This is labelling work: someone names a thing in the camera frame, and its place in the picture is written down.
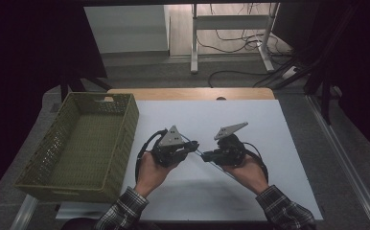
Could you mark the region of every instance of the hand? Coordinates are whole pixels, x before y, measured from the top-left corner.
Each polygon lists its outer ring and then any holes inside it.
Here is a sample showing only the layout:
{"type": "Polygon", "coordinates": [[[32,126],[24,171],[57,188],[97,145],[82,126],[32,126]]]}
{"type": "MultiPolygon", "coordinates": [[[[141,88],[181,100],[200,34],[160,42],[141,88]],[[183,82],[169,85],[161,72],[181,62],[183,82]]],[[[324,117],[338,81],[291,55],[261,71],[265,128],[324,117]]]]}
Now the hand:
{"type": "Polygon", "coordinates": [[[141,158],[140,170],[138,173],[137,185],[134,190],[142,197],[147,197],[154,189],[164,182],[168,173],[178,164],[168,168],[160,166],[154,162],[152,155],[146,151],[141,158]]]}
{"type": "Polygon", "coordinates": [[[268,188],[263,170],[249,155],[245,156],[240,166],[221,166],[221,168],[236,177],[239,183],[256,195],[268,188]]]}

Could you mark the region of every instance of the metal frame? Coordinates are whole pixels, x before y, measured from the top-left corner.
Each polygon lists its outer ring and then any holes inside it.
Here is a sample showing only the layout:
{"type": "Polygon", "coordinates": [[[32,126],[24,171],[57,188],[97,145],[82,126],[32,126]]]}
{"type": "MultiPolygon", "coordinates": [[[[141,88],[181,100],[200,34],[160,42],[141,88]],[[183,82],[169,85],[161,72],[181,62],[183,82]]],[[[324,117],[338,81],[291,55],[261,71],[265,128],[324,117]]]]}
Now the metal frame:
{"type": "Polygon", "coordinates": [[[322,118],[322,113],[320,112],[321,110],[320,105],[316,101],[315,96],[307,96],[307,100],[308,103],[310,104],[312,112],[316,117],[317,122],[320,124],[326,138],[329,141],[329,144],[331,145],[335,153],[339,165],[343,169],[350,184],[353,187],[353,190],[358,196],[358,200],[360,201],[360,204],[363,206],[364,212],[370,219],[370,191],[367,189],[364,182],[358,175],[355,166],[350,160],[346,150],[338,140],[332,126],[327,124],[326,121],[322,118]]]}
{"type": "Polygon", "coordinates": [[[18,210],[17,215],[12,222],[12,226],[10,227],[11,230],[24,230],[27,229],[29,226],[30,219],[33,216],[36,204],[38,203],[38,199],[26,195],[23,203],[21,204],[20,209],[18,210]]]}
{"type": "Polygon", "coordinates": [[[260,56],[268,72],[273,72],[274,67],[267,54],[266,45],[269,34],[274,24],[279,3],[269,15],[203,15],[197,16],[197,4],[193,4],[193,31],[191,51],[191,73],[197,73],[197,31],[198,30],[266,30],[262,42],[257,42],[260,56]]]}

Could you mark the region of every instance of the white board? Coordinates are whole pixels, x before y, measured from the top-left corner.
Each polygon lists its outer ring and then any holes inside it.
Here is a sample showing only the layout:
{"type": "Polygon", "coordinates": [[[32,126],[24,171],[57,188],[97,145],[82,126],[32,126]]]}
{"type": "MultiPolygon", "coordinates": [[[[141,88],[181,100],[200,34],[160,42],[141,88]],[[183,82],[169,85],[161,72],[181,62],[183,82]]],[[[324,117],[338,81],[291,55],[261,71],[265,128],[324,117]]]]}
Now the white board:
{"type": "MultiPolygon", "coordinates": [[[[260,151],[269,171],[269,184],[275,184],[292,201],[309,209],[315,219],[323,219],[278,101],[137,101],[137,105],[140,118],[122,193],[127,186],[134,187],[136,155],[157,130],[176,125],[181,134],[200,143],[199,150],[207,151],[218,147],[214,136],[221,127],[248,122],[235,134],[260,151]]],[[[171,171],[148,200],[142,220],[266,220],[252,192],[195,153],[171,171]]],[[[98,218],[108,207],[64,202],[57,218],[98,218]]]]}

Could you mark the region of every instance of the table leg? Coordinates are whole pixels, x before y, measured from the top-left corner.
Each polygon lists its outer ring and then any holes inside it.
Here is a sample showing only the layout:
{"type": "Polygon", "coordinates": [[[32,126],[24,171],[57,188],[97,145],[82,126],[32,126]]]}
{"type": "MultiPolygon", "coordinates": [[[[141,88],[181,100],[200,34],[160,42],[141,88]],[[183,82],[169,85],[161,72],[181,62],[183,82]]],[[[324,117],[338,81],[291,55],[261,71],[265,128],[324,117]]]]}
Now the table leg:
{"type": "Polygon", "coordinates": [[[197,4],[193,4],[191,73],[197,73],[197,4]]]}
{"type": "Polygon", "coordinates": [[[272,66],[271,60],[268,57],[266,45],[268,43],[269,34],[271,33],[272,26],[274,25],[275,14],[277,13],[278,5],[279,3],[276,3],[273,10],[269,13],[268,22],[266,24],[266,31],[264,33],[262,42],[257,42],[260,55],[268,72],[274,72],[274,67],[272,66]]]}

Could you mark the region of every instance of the gray carpet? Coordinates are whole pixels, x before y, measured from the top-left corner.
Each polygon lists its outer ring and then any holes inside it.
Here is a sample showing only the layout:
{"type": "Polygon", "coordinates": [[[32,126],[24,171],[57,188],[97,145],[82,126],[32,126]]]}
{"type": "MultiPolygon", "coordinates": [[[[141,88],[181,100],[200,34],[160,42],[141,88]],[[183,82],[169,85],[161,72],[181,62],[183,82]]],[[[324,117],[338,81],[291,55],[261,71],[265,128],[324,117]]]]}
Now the gray carpet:
{"type": "MultiPolygon", "coordinates": [[[[153,87],[208,87],[208,77],[215,71],[237,70],[264,73],[263,64],[253,61],[205,61],[199,65],[197,75],[190,74],[190,63],[132,64],[106,66],[109,79],[115,88],[153,87]]],[[[214,77],[216,87],[248,87],[262,76],[221,74],[214,77]]],[[[368,230],[370,220],[364,213],[354,190],[339,166],[327,139],[315,120],[305,96],[301,80],[275,92],[280,101],[289,129],[304,169],[312,186],[316,201],[324,217],[320,230],[368,230]]],[[[89,91],[103,91],[90,82],[84,82],[89,91]]],[[[54,104],[60,102],[59,88],[48,91],[42,109],[29,137],[20,149],[7,173],[0,181],[0,229],[9,229],[23,202],[25,194],[12,184],[30,159],[45,131],[55,118],[54,104]]],[[[370,144],[350,123],[335,101],[331,105],[334,129],[343,146],[350,153],[361,177],[370,189],[370,144]]],[[[63,221],[55,220],[57,205],[39,202],[28,229],[59,229],[63,221]]]]}

